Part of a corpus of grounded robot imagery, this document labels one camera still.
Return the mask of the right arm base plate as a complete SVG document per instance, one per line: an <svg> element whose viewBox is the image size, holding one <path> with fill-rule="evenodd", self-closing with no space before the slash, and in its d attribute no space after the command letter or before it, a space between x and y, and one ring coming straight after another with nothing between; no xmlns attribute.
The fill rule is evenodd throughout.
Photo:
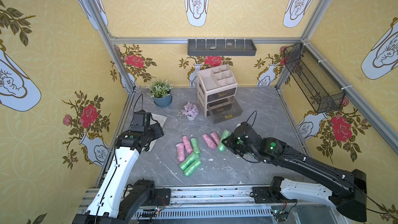
<svg viewBox="0 0 398 224"><path fill-rule="evenodd" d="M253 187L249 196L254 198L256 204L296 202L296 199L290 200L284 197L280 188L276 187Z"/></svg>

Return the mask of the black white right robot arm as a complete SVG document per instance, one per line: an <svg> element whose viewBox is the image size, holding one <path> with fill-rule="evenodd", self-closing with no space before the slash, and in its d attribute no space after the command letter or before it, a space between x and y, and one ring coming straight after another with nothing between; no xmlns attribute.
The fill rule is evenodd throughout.
<svg viewBox="0 0 398 224"><path fill-rule="evenodd" d="M336 209L341 215L366 222L366 174L360 170L341 170L317 161L287 143L275 138L262 138L246 122L220 141L232 153L251 155L254 163L262 162L299 173L312 183L275 176L265 193L275 203L304 200Z"/></svg>

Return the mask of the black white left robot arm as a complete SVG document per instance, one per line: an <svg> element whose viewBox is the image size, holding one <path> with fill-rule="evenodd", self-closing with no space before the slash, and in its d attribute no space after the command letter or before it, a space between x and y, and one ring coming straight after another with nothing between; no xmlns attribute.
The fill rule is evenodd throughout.
<svg viewBox="0 0 398 224"><path fill-rule="evenodd" d="M76 214L75 224L127 224L147 201L155 199L152 180L140 179L132 192L123 197L127 179L142 151L164 136L167 118L143 110L135 112L129 128L119 134L109 171L94 200L83 214Z"/></svg>

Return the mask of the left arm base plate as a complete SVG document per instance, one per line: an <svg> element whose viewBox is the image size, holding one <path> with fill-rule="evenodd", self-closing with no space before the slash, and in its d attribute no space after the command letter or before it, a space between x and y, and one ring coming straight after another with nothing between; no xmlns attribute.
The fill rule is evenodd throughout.
<svg viewBox="0 0 398 224"><path fill-rule="evenodd" d="M154 198L148 199L142 206L168 206L171 201L170 188L156 188Z"/></svg>

